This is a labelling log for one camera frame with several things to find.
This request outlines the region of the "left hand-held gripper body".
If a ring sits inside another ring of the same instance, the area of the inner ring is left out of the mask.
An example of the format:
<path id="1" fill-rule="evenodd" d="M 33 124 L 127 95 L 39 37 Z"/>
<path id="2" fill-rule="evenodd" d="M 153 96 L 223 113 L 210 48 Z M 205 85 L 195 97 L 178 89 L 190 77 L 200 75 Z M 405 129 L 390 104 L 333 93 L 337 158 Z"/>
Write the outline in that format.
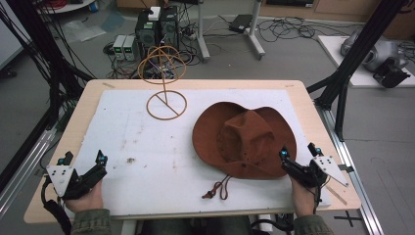
<path id="1" fill-rule="evenodd" d="M 47 173 L 57 195 L 64 200 L 80 199 L 107 174 L 106 167 L 96 164 L 83 175 L 72 165 L 48 165 Z"/>

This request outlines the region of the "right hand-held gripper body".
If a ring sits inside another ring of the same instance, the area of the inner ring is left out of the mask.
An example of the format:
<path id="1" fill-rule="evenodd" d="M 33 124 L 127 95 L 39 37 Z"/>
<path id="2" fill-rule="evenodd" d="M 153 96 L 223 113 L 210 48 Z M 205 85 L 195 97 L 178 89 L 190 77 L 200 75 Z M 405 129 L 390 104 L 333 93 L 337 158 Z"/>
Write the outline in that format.
<path id="1" fill-rule="evenodd" d="M 348 186 L 344 174 L 331 156 L 314 157 L 308 165 L 300 165 L 289 157 L 283 157 L 282 168 L 303 187 L 321 187 L 328 177 Z"/>

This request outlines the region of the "brown cowboy hat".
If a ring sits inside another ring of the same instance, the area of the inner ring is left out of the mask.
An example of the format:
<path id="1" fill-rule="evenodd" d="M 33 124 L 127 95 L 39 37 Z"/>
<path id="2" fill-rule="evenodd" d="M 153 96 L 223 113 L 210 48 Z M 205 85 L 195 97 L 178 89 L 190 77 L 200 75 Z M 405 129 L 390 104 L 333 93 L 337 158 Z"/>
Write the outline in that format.
<path id="1" fill-rule="evenodd" d="M 286 175 L 279 152 L 289 149 L 297 156 L 294 131 L 273 108 L 246 109 L 232 102 L 218 102 L 197 119 L 192 133 L 193 147 L 206 164 L 225 177 L 204 194 L 206 199 L 228 197 L 230 178 L 268 180 Z"/>

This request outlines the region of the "wire hat stand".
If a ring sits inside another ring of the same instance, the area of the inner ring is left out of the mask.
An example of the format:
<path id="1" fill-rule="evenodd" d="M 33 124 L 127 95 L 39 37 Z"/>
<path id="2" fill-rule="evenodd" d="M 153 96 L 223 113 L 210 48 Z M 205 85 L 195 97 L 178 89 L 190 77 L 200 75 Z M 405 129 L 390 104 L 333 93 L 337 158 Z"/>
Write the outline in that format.
<path id="1" fill-rule="evenodd" d="M 140 79 L 160 89 L 146 103 L 146 111 L 152 118 L 172 120 L 185 113 L 188 106 L 186 97 L 167 85 L 181 79 L 186 71 L 186 63 L 176 48 L 168 45 L 149 48 L 137 72 Z"/>

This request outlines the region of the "person's left hand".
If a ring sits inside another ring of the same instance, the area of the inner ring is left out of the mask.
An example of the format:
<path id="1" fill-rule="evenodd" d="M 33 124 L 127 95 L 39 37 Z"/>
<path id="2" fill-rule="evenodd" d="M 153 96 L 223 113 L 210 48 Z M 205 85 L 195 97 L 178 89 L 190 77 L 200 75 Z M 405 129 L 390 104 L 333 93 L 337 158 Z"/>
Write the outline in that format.
<path id="1" fill-rule="evenodd" d="M 99 181 L 86 195 L 76 200 L 65 200 L 67 208 L 74 213 L 99 210 L 104 207 L 102 182 Z"/>

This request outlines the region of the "thin wooden stick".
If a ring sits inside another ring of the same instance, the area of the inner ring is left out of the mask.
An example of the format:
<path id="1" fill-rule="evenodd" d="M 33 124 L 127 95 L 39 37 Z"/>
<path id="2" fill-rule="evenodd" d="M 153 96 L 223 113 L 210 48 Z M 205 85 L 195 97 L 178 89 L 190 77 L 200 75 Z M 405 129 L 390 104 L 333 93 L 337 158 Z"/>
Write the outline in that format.
<path id="1" fill-rule="evenodd" d="M 344 205 L 347 206 L 347 201 L 340 195 L 338 194 L 332 187 L 330 186 L 325 186 L 325 188 L 331 193 L 333 194 L 340 202 L 342 202 Z"/>

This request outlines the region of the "white foam mat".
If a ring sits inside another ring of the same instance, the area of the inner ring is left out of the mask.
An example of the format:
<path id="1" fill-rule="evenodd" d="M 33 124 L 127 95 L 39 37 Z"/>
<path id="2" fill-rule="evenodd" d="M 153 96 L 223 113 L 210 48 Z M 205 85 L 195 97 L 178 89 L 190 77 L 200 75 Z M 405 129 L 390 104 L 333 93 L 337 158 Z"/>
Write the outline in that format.
<path id="1" fill-rule="evenodd" d="M 197 118 L 210 105 L 228 101 L 253 110 L 271 107 L 294 131 L 298 162 L 311 160 L 308 141 L 294 104 L 285 90 L 181 89 L 188 102 L 185 113 L 158 120 L 146 111 L 152 90 L 107 90 L 73 162 L 79 173 L 92 167 L 101 150 L 108 157 L 103 179 L 104 205 L 112 216 L 141 218 L 261 213 L 288 210 L 291 182 L 231 178 L 228 197 L 206 199 L 204 194 L 223 179 L 218 169 L 195 153 L 192 132 Z"/>

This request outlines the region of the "grey power supply unit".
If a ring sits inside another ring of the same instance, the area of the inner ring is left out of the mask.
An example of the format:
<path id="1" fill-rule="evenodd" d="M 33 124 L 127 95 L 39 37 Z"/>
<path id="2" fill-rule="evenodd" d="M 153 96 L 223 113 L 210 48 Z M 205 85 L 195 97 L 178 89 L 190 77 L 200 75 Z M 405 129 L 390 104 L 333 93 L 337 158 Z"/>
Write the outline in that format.
<path id="1" fill-rule="evenodd" d="M 118 61 L 123 61 L 125 59 L 125 55 L 123 52 L 123 43 L 126 39 L 125 35 L 118 35 L 115 39 L 113 44 L 113 49 L 115 52 L 115 57 Z"/>
<path id="2" fill-rule="evenodd" d="M 137 46 L 133 35 L 126 36 L 122 49 L 126 61 L 134 61 L 136 59 Z"/>

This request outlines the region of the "person's legs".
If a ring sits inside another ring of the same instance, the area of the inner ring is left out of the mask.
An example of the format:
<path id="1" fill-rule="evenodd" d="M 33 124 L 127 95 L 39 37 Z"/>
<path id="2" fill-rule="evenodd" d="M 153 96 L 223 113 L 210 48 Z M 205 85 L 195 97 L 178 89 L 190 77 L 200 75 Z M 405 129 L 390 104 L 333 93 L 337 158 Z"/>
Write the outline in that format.
<path id="1" fill-rule="evenodd" d="M 139 235 L 257 235 L 246 215 L 146 220 Z"/>

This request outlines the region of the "grey metal stand leg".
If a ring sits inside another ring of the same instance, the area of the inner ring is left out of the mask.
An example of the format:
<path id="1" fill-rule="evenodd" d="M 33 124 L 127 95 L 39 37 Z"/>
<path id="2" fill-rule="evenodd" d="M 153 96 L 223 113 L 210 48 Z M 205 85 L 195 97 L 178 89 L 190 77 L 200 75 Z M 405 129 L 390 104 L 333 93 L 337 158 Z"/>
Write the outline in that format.
<path id="1" fill-rule="evenodd" d="M 259 60 L 261 60 L 262 57 L 265 55 L 265 51 L 262 48 L 259 40 L 257 39 L 255 35 L 261 4 L 262 4 L 262 0 L 254 0 L 252 23 L 251 23 L 250 28 L 246 29 L 247 37 L 249 41 L 251 42 L 253 49 L 255 51 L 255 54 L 257 55 L 257 58 Z"/>
<path id="2" fill-rule="evenodd" d="M 198 32 L 197 41 L 201 51 L 202 62 L 206 63 L 210 59 L 207 44 L 204 38 L 204 0 L 197 0 L 198 2 Z"/>

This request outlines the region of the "black computer tower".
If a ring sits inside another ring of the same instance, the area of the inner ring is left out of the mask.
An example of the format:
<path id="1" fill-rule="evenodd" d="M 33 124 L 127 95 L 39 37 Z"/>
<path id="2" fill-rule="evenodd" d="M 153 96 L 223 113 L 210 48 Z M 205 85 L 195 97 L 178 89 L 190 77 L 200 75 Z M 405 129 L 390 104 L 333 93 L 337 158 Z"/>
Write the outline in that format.
<path id="1" fill-rule="evenodd" d="M 141 12 L 135 26 L 135 34 L 142 56 L 147 53 L 150 47 L 156 46 L 160 42 L 160 23 L 150 21 L 148 16 L 149 11 Z"/>
<path id="2" fill-rule="evenodd" d="M 161 41 L 164 45 L 179 49 L 178 10 L 176 6 L 161 9 Z"/>

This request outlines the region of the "flat black box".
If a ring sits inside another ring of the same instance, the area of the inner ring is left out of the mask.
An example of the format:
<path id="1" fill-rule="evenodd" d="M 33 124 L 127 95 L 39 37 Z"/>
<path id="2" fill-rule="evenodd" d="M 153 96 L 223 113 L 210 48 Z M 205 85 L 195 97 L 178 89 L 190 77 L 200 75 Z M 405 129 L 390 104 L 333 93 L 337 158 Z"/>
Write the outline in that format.
<path id="1" fill-rule="evenodd" d="M 229 29 L 234 32 L 243 33 L 250 25 L 253 16 L 251 14 L 238 15 L 229 25 Z"/>

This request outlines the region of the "white round table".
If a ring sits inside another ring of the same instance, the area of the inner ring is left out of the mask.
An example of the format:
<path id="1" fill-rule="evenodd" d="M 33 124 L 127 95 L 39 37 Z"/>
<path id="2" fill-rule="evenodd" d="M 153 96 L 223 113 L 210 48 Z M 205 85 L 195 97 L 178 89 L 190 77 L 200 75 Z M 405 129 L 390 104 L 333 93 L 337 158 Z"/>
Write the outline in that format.
<path id="1" fill-rule="evenodd" d="M 91 4 L 96 0 L 43 0 L 36 6 L 38 13 L 60 14 L 75 11 Z"/>

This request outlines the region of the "aluminium rail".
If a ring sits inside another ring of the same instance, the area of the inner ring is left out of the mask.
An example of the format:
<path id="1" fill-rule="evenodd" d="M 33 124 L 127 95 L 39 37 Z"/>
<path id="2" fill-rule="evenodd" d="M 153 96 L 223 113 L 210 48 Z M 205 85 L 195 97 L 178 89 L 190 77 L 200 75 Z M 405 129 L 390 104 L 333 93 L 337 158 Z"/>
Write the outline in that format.
<path id="1" fill-rule="evenodd" d="M 39 137 L 34 139 L 34 143 L 28 146 L 28 151 L 23 153 L 23 162 L 12 174 L 10 181 L 0 193 L 0 220 L 9 210 L 13 201 L 23 189 L 30 175 L 38 166 L 41 157 L 51 146 L 52 141 L 56 137 L 57 129 L 51 128 L 44 130 Z"/>
<path id="2" fill-rule="evenodd" d="M 342 164 L 346 167 L 348 176 L 360 199 L 361 206 L 358 209 L 362 218 L 363 224 L 367 230 L 368 235 L 385 235 L 378 217 L 371 205 L 370 199 L 364 189 L 363 183 L 360 179 L 358 171 L 354 165 L 351 154 L 346 146 L 346 143 L 341 140 L 339 135 L 335 132 L 335 117 L 331 111 L 326 111 L 323 108 L 316 107 L 317 113 L 320 115 L 326 130 L 335 146 Z"/>

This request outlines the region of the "black frame pole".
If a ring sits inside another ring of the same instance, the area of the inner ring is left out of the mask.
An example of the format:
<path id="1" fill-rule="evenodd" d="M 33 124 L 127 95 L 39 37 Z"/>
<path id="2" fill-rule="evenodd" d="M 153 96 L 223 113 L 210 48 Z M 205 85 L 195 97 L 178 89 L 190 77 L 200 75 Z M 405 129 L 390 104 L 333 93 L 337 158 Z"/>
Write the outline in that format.
<path id="1" fill-rule="evenodd" d="M 338 99 L 334 130 L 341 141 L 344 141 L 344 118 L 349 81 L 369 51 L 408 1 L 381 0 L 336 70 L 328 77 L 306 88 L 308 93 L 324 88 L 322 94 L 314 100 L 314 103 L 325 111 L 330 111 L 333 102 Z"/>

